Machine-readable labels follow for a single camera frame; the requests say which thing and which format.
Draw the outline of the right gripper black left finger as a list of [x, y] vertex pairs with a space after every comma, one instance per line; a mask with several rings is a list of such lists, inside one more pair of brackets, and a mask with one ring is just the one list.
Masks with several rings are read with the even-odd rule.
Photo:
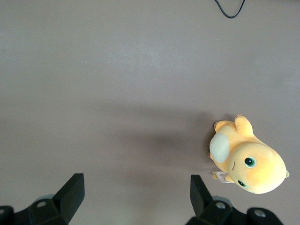
[[38, 198], [30, 206], [14, 212], [0, 207], [2, 225], [68, 225], [85, 197], [84, 175], [75, 173], [54, 195]]

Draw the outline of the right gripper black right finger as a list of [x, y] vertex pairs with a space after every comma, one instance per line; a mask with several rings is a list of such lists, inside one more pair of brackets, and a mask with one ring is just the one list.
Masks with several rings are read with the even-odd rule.
[[195, 212], [188, 225], [281, 225], [270, 210], [249, 208], [246, 214], [220, 196], [211, 196], [200, 175], [190, 177], [190, 201]]

